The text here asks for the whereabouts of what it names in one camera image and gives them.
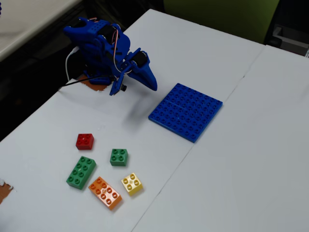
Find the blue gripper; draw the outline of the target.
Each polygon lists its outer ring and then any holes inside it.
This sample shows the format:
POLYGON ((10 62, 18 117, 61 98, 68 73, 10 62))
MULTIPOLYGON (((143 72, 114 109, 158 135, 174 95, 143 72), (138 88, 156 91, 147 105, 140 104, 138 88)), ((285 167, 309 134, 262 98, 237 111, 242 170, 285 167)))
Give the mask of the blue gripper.
POLYGON ((142 83, 149 89, 157 91, 157 81, 149 66, 150 60, 148 54, 141 48, 135 52, 129 52, 125 57, 125 74, 142 83))

